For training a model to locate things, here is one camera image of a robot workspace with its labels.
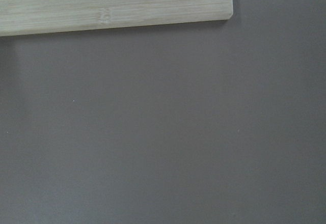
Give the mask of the bamboo cutting board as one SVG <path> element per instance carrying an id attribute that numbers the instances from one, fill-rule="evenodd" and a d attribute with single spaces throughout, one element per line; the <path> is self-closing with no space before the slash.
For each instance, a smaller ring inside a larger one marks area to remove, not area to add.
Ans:
<path id="1" fill-rule="evenodd" d="M 1 36 L 227 20 L 233 0 L 1 0 Z"/>

